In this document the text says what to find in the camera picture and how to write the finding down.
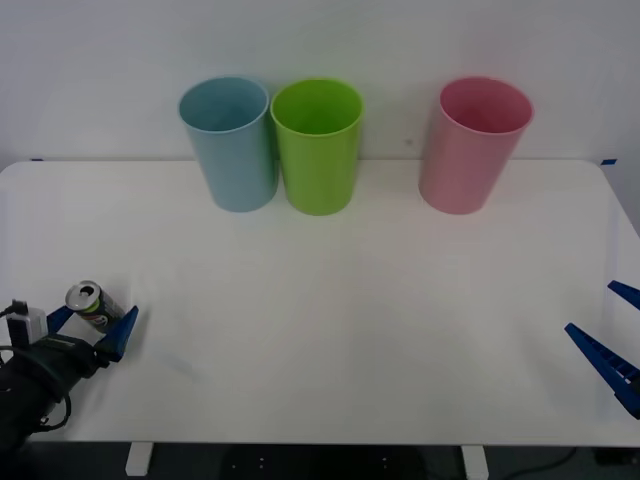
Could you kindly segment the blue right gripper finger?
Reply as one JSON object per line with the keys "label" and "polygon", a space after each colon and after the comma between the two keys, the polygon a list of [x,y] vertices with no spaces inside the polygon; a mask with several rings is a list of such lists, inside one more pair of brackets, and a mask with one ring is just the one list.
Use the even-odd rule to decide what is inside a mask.
{"label": "blue right gripper finger", "polygon": [[611,281],[607,288],[640,310],[640,290],[619,281]]}
{"label": "blue right gripper finger", "polygon": [[564,330],[611,388],[618,402],[638,420],[639,369],[573,323],[567,324]]}

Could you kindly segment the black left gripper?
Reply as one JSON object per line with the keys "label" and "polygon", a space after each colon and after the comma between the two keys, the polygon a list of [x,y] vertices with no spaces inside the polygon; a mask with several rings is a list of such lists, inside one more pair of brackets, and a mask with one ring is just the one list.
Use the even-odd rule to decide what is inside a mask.
{"label": "black left gripper", "polygon": [[[65,335],[43,337],[32,344],[27,349],[27,392],[34,397],[62,400],[81,379],[89,379],[98,369],[119,362],[138,314],[139,308],[133,306],[96,343],[96,349],[85,340]],[[48,314],[48,333],[56,334],[73,315],[67,306]]]}

